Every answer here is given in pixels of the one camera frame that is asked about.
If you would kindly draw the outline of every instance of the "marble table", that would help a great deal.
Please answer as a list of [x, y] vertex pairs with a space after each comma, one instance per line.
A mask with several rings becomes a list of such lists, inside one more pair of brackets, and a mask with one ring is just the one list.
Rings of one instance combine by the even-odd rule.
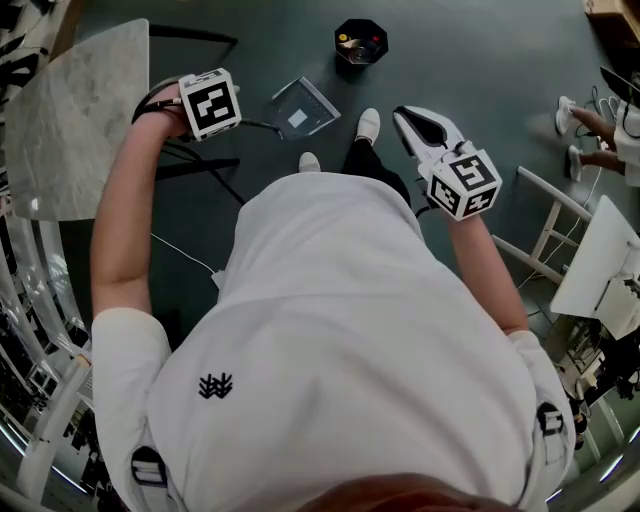
[[113, 158], [149, 90], [149, 23], [74, 46], [6, 107], [6, 165], [17, 216], [95, 217]]

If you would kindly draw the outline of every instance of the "black pants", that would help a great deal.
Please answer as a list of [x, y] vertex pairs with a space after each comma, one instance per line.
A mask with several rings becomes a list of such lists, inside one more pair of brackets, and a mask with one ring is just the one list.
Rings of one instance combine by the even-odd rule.
[[368, 140], [359, 139], [351, 144], [347, 159], [342, 167], [342, 174], [364, 176], [372, 180], [386, 183], [394, 189], [411, 207], [411, 199], [407, 187], [395, 172], [386, 169]]

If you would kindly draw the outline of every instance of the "black logo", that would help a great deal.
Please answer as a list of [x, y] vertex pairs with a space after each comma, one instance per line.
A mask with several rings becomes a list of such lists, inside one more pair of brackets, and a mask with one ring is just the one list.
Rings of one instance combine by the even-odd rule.
[[484, 162], [475, 155], [451, 162], [449, 167], [469, 192], [496, 181]]
[[227, 82], [192, 92], [187, 95], [187, 101], [191, 105], [193, 116], [200, 130], [235, 116]]
[[464, 216], [470, 215], [472, 213], [481, 212], [482, 210], [486, 210], [489, 208], [491, 201], [493, 201], [493, 196], [496, 193], [495, 188], [491, 188], [489, 190], [485, 190], [481, 194], [477, 196], [473, 196], [469, 198], [467, 202], [467, 207], [464, 210]]
[[562, 413], [549, 402], [543, 402], [540, 407], [538, 407], [536, 416], [538, 417], [543, 437], [562, 432], [562, 428], [564, 427]]
[[435, 176], [431, 179], [431, 198], [453, 215], [456, 214], [458, 206], [460, 206], [460, 195]]
[[233, 375], [229, 375], [227, 377], [226, 373], [222, 374], [221, 379], [216, 379], [211, 377], [211, 374], [207, 376], [206, 379], [200, 378], [200, 396], [209, 400], [212, 396], [217, 396], [222, 399], [227, 396], [231, 390], [233, 389], [233, 382], [231, 382], [231, 377]]

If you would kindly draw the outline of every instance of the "person's foot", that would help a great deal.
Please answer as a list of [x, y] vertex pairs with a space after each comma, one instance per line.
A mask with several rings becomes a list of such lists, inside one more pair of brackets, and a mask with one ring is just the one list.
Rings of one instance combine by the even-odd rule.
[[556, 112], [556, 130], [560, 135], [567, 133], [569, 123], [571, 122], [571, 107], [576, 104], [566, 96], [558, 98], [558, 111]]
[[367, 139], [371, 145], [375, 143], [380, 133], [380, 114], [375, 108], [368, 108], [360, 116], [356, 140]]
[[564, 174], [576, 183], [580, 181], [580, 176], [584, 169], [584, 166], [580, 163], [580, 155], [582, 155], [582, 151], [575, 146], [569, 146], [569, 149], [567, 149]]
[[313, 153], [302, 153], [298, 162], [298, 172], [321, 172], [318, 157]]

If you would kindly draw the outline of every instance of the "white t-shirt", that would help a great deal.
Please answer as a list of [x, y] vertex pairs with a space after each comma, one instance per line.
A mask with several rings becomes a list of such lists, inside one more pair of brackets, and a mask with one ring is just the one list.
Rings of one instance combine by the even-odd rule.
[[175, 353], [135, 310], [92, 331], [98, 438], [133, 509], [147, 425], [191, 512], [293, 511], [406, 472], [516, 504], [537, 395], [572, 425], [535, 336], [505, 336], [367, 178], [298, 174], [250, 201], [219, 302]]

